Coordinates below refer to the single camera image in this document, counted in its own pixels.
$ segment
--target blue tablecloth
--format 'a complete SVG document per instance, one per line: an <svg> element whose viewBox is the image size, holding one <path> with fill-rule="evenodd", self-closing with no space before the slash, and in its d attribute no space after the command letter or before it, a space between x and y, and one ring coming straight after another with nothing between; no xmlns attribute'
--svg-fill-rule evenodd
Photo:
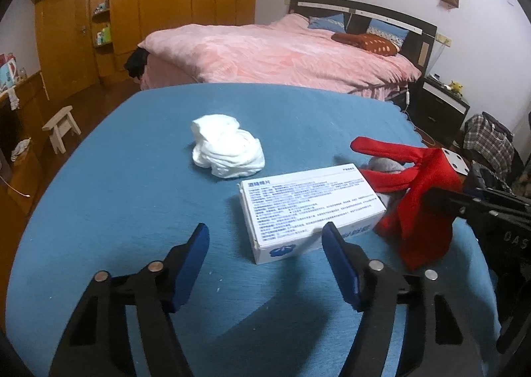
<svg viewBox="0 0 531 377"><path fill-rule="evenodd" d="M257 266L237 179L193 165L190 122L223 113L259 138L256 177L364 163L356 136L421 146L391 103L275 85L203 84L134 95L79 146L52 181L24 233L7 293L6 329L37 377L47 375L71 312L100 269L135 273L185 242L198 222L211 245L190 301L173 316L197 377L335 376L361 315L344 303L322 250ZM374 233L353 239L370 258L402 264ZM485 360L499 331L489 272L471 229L454 224L432 266L467 314ZM386 372L394 375L405 309L397 311ZM148 376L134 310L129 332L139 377Z"/></svg>

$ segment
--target blue pillow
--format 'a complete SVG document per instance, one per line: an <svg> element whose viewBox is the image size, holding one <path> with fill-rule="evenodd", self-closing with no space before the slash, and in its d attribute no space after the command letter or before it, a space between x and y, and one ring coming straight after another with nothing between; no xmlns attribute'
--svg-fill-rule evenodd
<svg viewBox="0 0 531 377"><path fill-rule="evenodd" d="M404 44L407 34L410 31L373 18L371 19L371 23L368 25L367 32L392 41L400 50Z"/></svg>
<svg viewBox="0 0 531 377"><path fill-rule="evenodd" d="M310 25L308 25L308 28L344 33L344 16L340 13L339 15L326 18L310 17Z"/></svg>

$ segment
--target box top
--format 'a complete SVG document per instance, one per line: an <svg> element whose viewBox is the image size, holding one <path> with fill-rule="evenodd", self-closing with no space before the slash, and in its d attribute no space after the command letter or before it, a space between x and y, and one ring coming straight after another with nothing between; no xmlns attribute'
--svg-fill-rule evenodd
<svg viewBox="0 0 531 377"><path fill-rule="evenodd" d="M353 164L247 179L240 183L259 247L346 226L385 211Z"/></svg>

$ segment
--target brown pillow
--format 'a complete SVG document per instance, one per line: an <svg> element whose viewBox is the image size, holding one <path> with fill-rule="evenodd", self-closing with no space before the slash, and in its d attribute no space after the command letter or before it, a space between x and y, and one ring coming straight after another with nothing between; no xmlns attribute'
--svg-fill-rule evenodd
<svg viewBox="0 0 531 377"><path fill-rule="evenodd" d="M375 54L383 55L385 57L396 55L398 53L398 48L393 42L377 36L376 34L334 33L332 34L332 40L345 45L368 50L369 52L374 52Z"/></svg>

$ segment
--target cardboard box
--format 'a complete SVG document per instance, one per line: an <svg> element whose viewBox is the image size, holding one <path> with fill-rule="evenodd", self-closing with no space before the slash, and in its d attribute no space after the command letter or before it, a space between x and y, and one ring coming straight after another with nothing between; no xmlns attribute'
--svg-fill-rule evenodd
<svg viewBox="0 0 531 377"><path fill-rule="evenodd" d="M353 164L247 179L239 188L257 264L320 248L329 221L346 238L371 230L386 211Z"/></svg>

